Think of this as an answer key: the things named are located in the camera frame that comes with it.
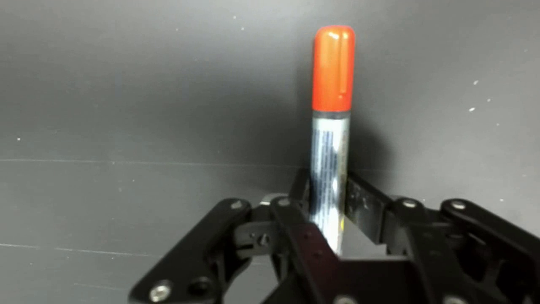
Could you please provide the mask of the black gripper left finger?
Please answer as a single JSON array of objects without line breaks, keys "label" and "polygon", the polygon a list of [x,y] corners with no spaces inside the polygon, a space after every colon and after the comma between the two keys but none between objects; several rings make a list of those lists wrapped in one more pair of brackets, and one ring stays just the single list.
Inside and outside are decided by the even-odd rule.
[{"label": "black gripper left finger", "polygon": [[337,258],[307,219],[309,189],[309,172],[298,170],[268,202],[219,201],[131,287],[128,304],[224,304],[255,256],[268,256],[277,275],[263,304],[332,304]]}]

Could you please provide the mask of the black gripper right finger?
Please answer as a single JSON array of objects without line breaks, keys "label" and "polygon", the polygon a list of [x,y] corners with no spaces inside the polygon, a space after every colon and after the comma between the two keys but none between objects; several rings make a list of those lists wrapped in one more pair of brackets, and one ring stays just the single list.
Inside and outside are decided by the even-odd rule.
[{"label": "black gripper right finger", "polygon": [[344,214],[390,256],[406,258],[425,304],[540,304],[538,236],[467,199],[430,209],[354,174],[346,187]]}]

